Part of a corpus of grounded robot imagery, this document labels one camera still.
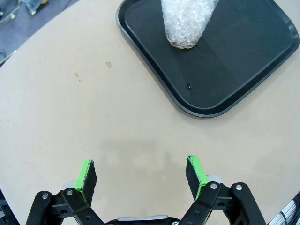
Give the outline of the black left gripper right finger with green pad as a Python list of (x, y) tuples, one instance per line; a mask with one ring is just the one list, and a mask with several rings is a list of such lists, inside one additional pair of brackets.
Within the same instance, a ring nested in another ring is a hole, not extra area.
[(231, 225), (266, 224), (246, 183), (237, 182), (227, 187), (209, 181), (196, 155), (187, 157), (186, 178), (194, 202), (180, 220), (180, 225), (204, 225), (214, 210), (222, 211)]

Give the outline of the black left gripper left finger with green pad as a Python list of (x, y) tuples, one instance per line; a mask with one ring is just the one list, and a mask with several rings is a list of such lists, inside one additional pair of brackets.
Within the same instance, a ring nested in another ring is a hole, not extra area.
[(48, 191), (36, 194), (27, 225), (61, 225), (73, 217), (79, 225), (103, 225), (104, 222), (91, 208), (97, 182), (93, 160), (85, 160), (75, 183), (53, 195)]

